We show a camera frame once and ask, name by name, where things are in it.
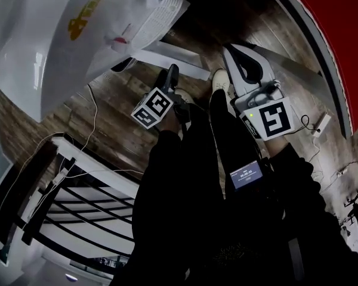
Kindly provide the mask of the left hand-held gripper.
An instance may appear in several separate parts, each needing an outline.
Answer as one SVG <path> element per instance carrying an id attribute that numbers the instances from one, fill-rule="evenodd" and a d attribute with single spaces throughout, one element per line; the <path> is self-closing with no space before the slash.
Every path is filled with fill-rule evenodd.
<path id="1" fill-rule="evenodd" d="M 143 128 L 151 129 L 160 123 L 172 108 L 182 124 L 190 123 L 191 96 L 178 85 L 179 68 L 172 64 L 167 72 L 160 71 L 155 88 L 145 94 L 131 113 L 131 117 Z"/>

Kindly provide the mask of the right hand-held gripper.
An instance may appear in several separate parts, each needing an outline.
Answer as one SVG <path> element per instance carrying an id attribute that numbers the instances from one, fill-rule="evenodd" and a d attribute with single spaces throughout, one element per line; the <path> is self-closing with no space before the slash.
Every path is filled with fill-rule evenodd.
<path id="1" fill-rule="evenodd" d="M 291 133 L 290 99 L 273 80 L 269 61 L 247 46 L 230 43 L 223 45 L 223 58 L 235 92 L 231 105 L 253 137 L 268 141 Z M 248 84 L 256 85 L 249 91 Z"/>

